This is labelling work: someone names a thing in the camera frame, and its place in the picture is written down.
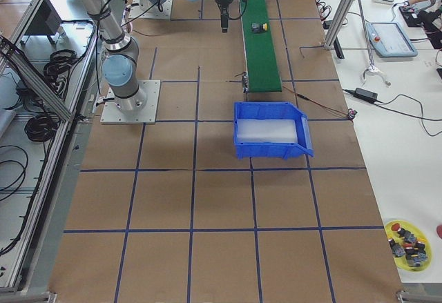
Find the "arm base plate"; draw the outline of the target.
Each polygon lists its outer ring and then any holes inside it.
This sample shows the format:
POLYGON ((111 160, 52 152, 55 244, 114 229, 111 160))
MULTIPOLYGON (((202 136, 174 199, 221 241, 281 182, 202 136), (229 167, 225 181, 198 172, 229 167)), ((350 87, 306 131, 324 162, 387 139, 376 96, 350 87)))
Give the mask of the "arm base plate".
POLYGON ((136 17, 143 19, 162 19, 171 18, 173 0, 132 0, 128 11, 128 18, 136 17))
POLYGON ((160 80, 138 80, 139 90, 131 98, 122 99, 108 89, 101 115, 102 124, 154 124, 160 96, 160 80))

